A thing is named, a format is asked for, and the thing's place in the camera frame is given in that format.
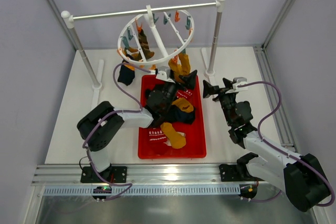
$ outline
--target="yellow sock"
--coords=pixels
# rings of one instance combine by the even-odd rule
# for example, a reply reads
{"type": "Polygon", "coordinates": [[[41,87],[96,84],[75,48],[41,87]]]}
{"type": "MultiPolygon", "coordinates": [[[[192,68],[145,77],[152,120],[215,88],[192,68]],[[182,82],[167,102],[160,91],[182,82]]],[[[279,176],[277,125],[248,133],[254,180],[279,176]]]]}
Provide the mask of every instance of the yellow sock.
{"type": "Polygon", "coordinates": [[[162,132],[169,138],[174,149],[181,149],[186,145],[185,137],[178,133],[171,123],[163,123],[160,126],[162,132]]]}
{"type": "Polygon", "coordinates": [[[190,113],[194,111],[193,105],[188,102],[185,98],[178,98],[173,101],[172,105],[176,105],[180,110],[190,113]]]}

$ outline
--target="orange sock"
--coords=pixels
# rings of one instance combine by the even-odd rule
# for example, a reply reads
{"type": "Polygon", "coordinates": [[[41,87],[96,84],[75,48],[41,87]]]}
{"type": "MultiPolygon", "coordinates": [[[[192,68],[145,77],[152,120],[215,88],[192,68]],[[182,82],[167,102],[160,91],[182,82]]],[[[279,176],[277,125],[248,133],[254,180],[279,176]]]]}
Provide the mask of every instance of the orange sock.
{"type": "Polygon", "coordinates": [[[163,123],[160,126],[162,132],[169,138],[174,149],[181,149],[186,145],[185,137],[178,133],[171,123],[163,123]]]}

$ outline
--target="white platform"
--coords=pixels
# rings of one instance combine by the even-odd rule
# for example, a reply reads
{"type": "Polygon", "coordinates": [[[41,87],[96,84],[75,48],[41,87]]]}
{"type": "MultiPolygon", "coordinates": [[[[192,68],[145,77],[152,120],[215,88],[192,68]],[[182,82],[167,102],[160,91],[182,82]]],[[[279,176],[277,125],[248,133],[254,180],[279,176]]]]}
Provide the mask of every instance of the white platform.
{"type": "MultiPolygon", "coordinates": [[[[119,108],[137,109],[137,104],[117,89],[112,80],[112,72],[121,57],[116,50],[87,50],[94,71],[98,68],[99,59],[105,61],[103,70],[103,89],[99,102],[109,101],[119,108]]],[[[198,70],[201,94],[204,64],[200,48],[187,48],[192,70],[198,70]]],[[[59,110],[54,133],[51,138],[46,164],[76,164],[85,151],[81,148],[81,139],[76,125],[89,111],[92,99],[91,79],[84,67],[79,53],[76,53],[71,73],[59,110]]],[[[261,80],[256,57],[252,47],[218,48],[215,60],[216,81],[223,87],[222,78],[246,77],[248,82],[261,80]]],[[[135,80],[126,90],[140,98],[141,77],[143,72],[136,70],[135,80]]],[[[263,85],[249,87],[249,91],[241,92],[237,101],[249,101],[257,126],[259,120],[270,112],[270,106],[263,85]]],[[[108,146],[110,162],[114,164],[159,164],[159,163],[233,163],[247,151],[235,145],[229,138],[229,127],[226,125],[221,105],[211,98],[202,99],[207,155],[197,159],[139,159],[138,129],[121,129],[108,146]]],[[[279,143],[279,136],[273,118],[268,119],[261,128],[270,139],[279,143]]]]}

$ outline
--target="red plastic bin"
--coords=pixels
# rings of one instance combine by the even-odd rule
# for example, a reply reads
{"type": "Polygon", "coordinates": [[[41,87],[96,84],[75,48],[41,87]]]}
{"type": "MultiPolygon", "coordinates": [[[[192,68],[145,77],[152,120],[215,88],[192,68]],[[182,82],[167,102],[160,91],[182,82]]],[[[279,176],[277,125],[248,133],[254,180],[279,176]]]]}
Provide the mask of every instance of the red plastic bin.
{"type": "MultiPolygon", "coordinates": [[[[145,90],[153,89],[156,84],[163,84],[153,75],[142,77],[141,81],[141,104],[145,106],[145,90]]],[[[149,131],[151,128],[139,128],[139,148],[138,157],[141,159],[157,158],[203,158],[206,156],[204,122],[202,114],[202,104],[200,95],[200,85],[196,77],[196,87],[193,95],[189,98],[190,103],[196,108],[196,119],[193,124],[173,123],[173,127],[178,132],[185,133],[186,145],[181,149],[173,149],[164,143],[150,143],[149,131]]]]}

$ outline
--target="cable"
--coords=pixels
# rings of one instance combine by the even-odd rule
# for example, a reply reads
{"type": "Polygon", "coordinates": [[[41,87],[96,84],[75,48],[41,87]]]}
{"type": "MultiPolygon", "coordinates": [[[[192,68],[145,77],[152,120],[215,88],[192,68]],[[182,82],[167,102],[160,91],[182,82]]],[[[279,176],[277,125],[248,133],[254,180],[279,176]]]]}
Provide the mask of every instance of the cable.
{"type": "Polygon", "coordinates": [[[255,202],[255,203],[266,203],[266,202],[270,202],[276,198],[278,198],[280,196],[280,194],[282,193],[282,191],[278,191],[278,193],[276,195],[274,195],[273,197],[269,198],[269,199],[251,199],[251,198],[244,198],[241,197],[241,200],[247,200],[249,202],[255,202]]]}
{"type": "MultiPolygon", "coordinates": [[[[245,84],[245,85],[239,85],[238,87],[240,88],[243,88],[243,87],[248,87],[248,86],[252,86],[252,85],[256,85],[256,84],[265,84],[265,85],[269,85],[271,86],[272,88],[274,88],[277,93],[278,93],[278,98],[279,98],[279,101],[278,101],[278,104],[277,106],[275,107],[275,109],[273,111],[271,111],[269,114],[267,114],[264,118],[262,118],[258,124],[258,134],[259,134],[259,137],[260,139],[262,139],[263,142],[265,142],[268,146],[270,146],[271,148],[275,149],[276,151],[280,152],[281,154],[284,154],[287,156],[287,152],[281,150],[280,148],[274,146],[273,144],[271,144],[269,141],[267,141],[266,139],[263,138],[262,134],[261,134],[261,131],[260,131],[260,128],[261,128],[261,124],[263,123],[264,120],[266,120],[267,118],[269,118],[271,115],[273,115],[281,106],[281,101],[282,101],[282,97],[281,97],[281,92],[279,90],[279,88],[277,86],[275,86],[273,83],[270,83],[270,82],[267,82],[267,81],[256,81],[256,82],[252,82],[252,83],[249,83],[249,84],[245,84]]],[[[306,162],[302,161],[301,159],[293,156],[293,155],[288,155],[290,158],[294,159],[295,161],[299,162],[300,164],[302,164],[303,166],[307,167],[308,169],[310,169],[312,172],[314,172],[324,183],[325,185],[327,186],[330,194],[331,194],[331,198],[330,198],[330,201],[328,203],[325,203],[325,204],[316,204],[317,206],[319,207],[328,207],[328,206],[331,206],[334,201],[335,201],[335,192],[333,190],[333,188],[331,187],[330,183],[327,181],[327,179],[325,177],[322,176],[322,174],[320,174],[316,169],[314,169],[312,166],[310,166],[309,164],[307,164],[306,162]]]]}
{"type": "Polygon", "coordinates": [[[131,187],[132,187],[132,183],[127,183],[127,184],[122,184],[122,185],[118,185],[118,184],[114,184],[114,183],[111,183],[111,182],[108,182],[107,180],[105,180],[102,176],[100,176],[99,172],[97,171],[93,161],[92,161],[92,158],[91,158],[91,155],[90,155],[90,151],[89,151],[89,146],[88,146],[88,142],[89,140],[91,139],[91,137],[93,136],[93,134],[96,132],[96,130],[99,128],[99,126],[101,125],[102,122],[104,122],[107,118],[109,118],[110,116],[116,114],[116,113],[124,113],[124,112],[129,112],[129,113],[141,113],[142,112],[142,105],[141,105],[141,102],[135,98],[134,96],[132,96],[131,94],[128,94],[126,91],[124,91],[119,85],[118,85],[118,82],[117,80],[115,79],[115,75],[116,75],[116,71],[117,71],[117,68],[122,66],[122,65],[130,65],[130,66],[133,66],[141,71],[144,71],[146,73],[151,73],[150,70],[146,70],[146,69],[142,69],[138,66],[135,66],[133,64],[130,64],[130,63],[127,63],[127,62],[123,62],[123,63],[120,63],[118,65],[116,65],[116,67],[114,68],[113,70],[113,81],[114,81],[114,84],[116,84],[116,86],[118,87],[118,89],[120,89],[121,92],[123,92],[124,94],[126,94],[128,97],[130,97],[131,99],[133,99],[135,102],[137,102],[137,104],[139,105],[139,110],[116,110],[116,111],[112,111],[108,114],[106,114],[96,125],[95,127],[92,129],[92,131],[89,133],[89,135],[87,136],[87,138],[84,140],[84,143],[82,145],[82,148],[84,148],[86,150],[86,153],[87,153],[87,156],[89,158],[89,162],[90,162],[90,165],[93,169],[93,171],[95,172],[96,176],[104,183],[110,185],[111,187],[112,186],[117,186],[117,187],[124,187],[124,186],[127,186],[127,188],[125,190],[123,190],[122,192],[118,193],[117,195],[114,195],[110,198],[107,198],[105,199],[105,201],[108,201],[108,200],[113,200],[113,199],[116,199],[116,198],[119,198],[121,195],[123,195],[127,190],[129,190],[131,187]]]}
{"type": "Polygon", "coordinates": [[[79,160],[79,162],[78,162],[79,167],[80,167],[80,169],[82,170],[82,172],[83,172],[83,167],[82,167],[82,164],[81,164],[80,162],[81,162],[84,158],[86,158],[86,157],[88,157],[88,156],[82,157],[82,158],[79,160]]]}

